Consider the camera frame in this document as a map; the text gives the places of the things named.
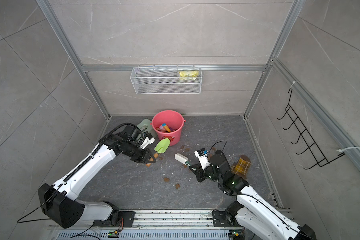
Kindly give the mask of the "green trowel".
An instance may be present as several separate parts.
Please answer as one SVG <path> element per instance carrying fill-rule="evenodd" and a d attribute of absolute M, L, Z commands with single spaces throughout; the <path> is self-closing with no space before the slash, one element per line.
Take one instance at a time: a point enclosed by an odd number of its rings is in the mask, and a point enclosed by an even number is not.
<path fill-rule="evenodd" d="M 152 163 L 154 163 L 160 154 L 164 153 L 168 147 L 170 146 L 171 141 L 168 138 L 164 138 L 158 142 L 156 147 L 154 148 L 154 155 L 149 159 L 148 163 L 146 164 L 149 167 Z"/>

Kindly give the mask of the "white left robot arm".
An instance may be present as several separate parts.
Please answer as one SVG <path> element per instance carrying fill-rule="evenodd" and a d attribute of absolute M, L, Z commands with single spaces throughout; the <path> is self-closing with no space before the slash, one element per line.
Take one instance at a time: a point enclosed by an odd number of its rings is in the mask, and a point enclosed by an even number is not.
<path fill-rule="evenodd" d="M 108 202 L 85 202 L 78 197 L 89 181 L 119 155 L 135 163 L 156 161 L 147 147 L 155 138 L 131 123 L 123 123 L 105 134 L 89 155 L 54 184 L 43 184 L 39 190 L 38 207 L 47 220 L 68 229 L 80 222 L 91 221 L 96 227 L 114 227 L 123 221 L 119 208 Z"/>

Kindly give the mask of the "white cleaning brush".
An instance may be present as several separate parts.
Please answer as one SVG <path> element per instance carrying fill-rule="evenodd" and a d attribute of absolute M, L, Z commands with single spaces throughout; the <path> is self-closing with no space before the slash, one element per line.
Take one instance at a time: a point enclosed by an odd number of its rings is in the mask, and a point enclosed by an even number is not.
<path fill-rule="evenodd" d="M 191 162 L 189 161 L 189 159 L 180 153 L 175 154 L 175 160 L 177 160 L 178 162 L 182 163 L 183 165 L 185 165 L 187 167 L 189 167 L 191 165 Z"/>

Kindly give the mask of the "purple trowel pink handle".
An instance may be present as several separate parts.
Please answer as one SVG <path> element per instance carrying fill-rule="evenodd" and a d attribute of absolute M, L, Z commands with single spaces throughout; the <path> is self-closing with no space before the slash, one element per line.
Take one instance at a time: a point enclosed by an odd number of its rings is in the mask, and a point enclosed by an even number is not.
<path fill-rule="evenodd" d="M 159 126 L 158 128 L 156 128 L 158 131 L 163 132 L 163 133 L 167 133 L 167 130 L 163 127 L 163 126 Z"/>

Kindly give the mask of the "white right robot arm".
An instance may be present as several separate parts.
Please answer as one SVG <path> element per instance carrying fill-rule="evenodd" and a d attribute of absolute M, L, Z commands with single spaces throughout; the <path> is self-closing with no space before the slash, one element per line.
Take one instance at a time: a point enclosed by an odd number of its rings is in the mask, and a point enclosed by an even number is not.
<path fill-rule="evenodd" d="M 265 201 L 242 177 L 232 173 L 222 150 L 213 155 L 205 149 L 195 151 L 199 162 L 189 164 L 198 182 L 211 180 L 218 188 L 236 200 L 226 209 L 230 224 L 249 229 L 263 240 L 315 240 L 316 234 L 308 225 L 300 226 Z"/>

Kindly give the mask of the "yellow toy trowel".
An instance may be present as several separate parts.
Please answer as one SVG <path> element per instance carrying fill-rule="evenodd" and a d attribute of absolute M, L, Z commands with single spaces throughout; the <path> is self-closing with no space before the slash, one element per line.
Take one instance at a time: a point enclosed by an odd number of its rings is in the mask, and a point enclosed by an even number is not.
<path fill-rule="evenodd" d="M 163 123 L 163 124 L 162 124 L 162 127 L 163 127 L 168 133 L 171 132 L 171 129 L 168 127 L 167 124 Z"/>

